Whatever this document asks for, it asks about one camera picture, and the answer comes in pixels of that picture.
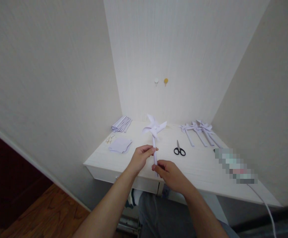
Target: black scissors handle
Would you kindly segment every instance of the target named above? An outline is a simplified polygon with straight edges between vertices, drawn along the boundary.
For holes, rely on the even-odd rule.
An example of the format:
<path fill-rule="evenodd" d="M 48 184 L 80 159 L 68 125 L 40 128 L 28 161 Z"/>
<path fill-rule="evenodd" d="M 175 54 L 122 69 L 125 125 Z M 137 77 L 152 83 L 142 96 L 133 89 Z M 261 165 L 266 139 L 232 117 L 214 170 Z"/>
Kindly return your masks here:
<path fill-rule="evenodd" d="M 178 150 L 178 147 L 176 147 L 175 149 L 174 149 L 174 153 L 176 154 L 176 155 L 179 155 L 179 154 L 181 154 L 182 156 L 185 156 L 186 155 L 186 152 L 182 149 L 182 148 L 180 148 L 180 150 Z"/>

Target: white cable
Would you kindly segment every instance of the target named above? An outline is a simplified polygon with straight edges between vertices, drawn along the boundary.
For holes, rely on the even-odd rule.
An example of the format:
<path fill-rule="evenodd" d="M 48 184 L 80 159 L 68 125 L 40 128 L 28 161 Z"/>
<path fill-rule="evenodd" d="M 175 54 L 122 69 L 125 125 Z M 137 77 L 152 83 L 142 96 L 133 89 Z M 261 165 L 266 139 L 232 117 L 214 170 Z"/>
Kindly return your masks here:
<path fill-rule="evenodd" d="M 275 225 L 274 225 L 274 221 L 273 221 L 273 217 L 271 214 L 271 211 L 269 209 L 269 207 L 267 206 L 267 204 L 265 203 L 265 201 L 260 197 L 260 195 L 250 186 L 248 185 L 254 192 L 255 194 L 261 199 L 261 201 L 265 204 L 267 211 L 269 212 L 270 218 L 271 218 L 271 222 L 272 222 L 272 227 L 273 227 L 273 234 L 274 234 L 274 238 L 276 238 L 276 232 L 275 232 Z"/>

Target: person's right hand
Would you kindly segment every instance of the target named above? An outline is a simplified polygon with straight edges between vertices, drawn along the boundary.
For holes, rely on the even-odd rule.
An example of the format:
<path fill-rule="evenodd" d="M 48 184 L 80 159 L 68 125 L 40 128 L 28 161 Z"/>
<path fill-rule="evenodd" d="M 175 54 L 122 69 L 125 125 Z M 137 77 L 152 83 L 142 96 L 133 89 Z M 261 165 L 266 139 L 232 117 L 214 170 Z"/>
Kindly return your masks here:
<path fill-rule="evenodd" d="M 158 165 L 152 165 L 152 170 L 156 171 L 166 185 L 173 191 L 186 195 L 195 187 L 179 170 L 179 168 L 171 161 L 159 160 Z"/>

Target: wooden floor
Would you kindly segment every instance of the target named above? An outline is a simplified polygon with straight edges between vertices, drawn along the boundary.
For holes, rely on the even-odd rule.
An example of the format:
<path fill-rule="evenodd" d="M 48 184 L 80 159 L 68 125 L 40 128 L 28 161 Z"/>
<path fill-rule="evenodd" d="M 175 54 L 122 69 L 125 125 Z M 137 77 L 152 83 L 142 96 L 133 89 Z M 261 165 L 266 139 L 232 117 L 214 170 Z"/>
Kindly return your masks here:
<path fill-rule="evenodd" d="M 53 184 L 8 229 L 7 237 L 71 237 L 89 212 Z M 129 238 L 116 232 L 116 238 Z"/>

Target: gray pants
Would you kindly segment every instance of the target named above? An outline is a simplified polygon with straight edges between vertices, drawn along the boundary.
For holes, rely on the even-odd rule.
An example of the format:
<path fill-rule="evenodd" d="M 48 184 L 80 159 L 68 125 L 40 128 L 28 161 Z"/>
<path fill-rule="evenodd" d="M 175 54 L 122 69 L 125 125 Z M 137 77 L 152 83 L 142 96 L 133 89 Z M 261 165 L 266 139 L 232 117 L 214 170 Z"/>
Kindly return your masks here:
<path fill-rule="evenodd" d="M 140 238 L 196 237 L 188 207 L 184 204 L 143 192 L 139 200 Z M 230 238 L 239 237 L 221 222 Z"/>

